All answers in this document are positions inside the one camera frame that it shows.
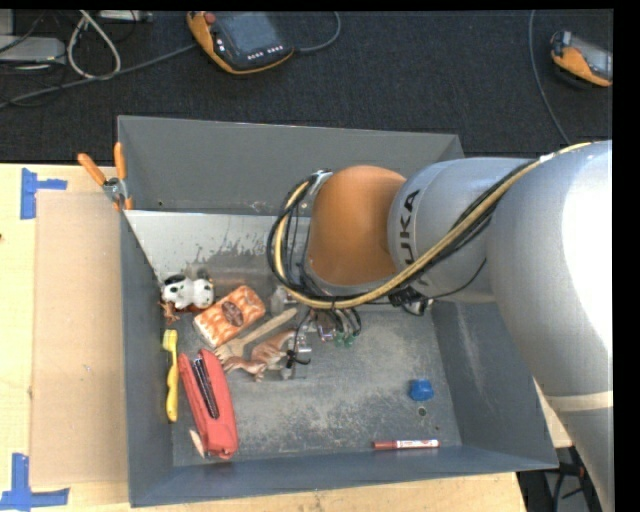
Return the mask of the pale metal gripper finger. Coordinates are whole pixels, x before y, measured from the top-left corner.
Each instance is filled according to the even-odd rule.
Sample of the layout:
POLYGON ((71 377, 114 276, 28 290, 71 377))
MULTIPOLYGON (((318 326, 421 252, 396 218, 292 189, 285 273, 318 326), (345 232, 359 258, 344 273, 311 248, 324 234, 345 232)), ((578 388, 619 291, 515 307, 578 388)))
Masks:
POLYGON ((280 315, 291 306, 291 297, 284 286, 275 287, 270 299, 270 312, 272 315, 280 315))
POLYGON ((312 348, 302 337, 291 337, 285 344, 280 377, 282 380, 306 379, 311 364, 312 348))

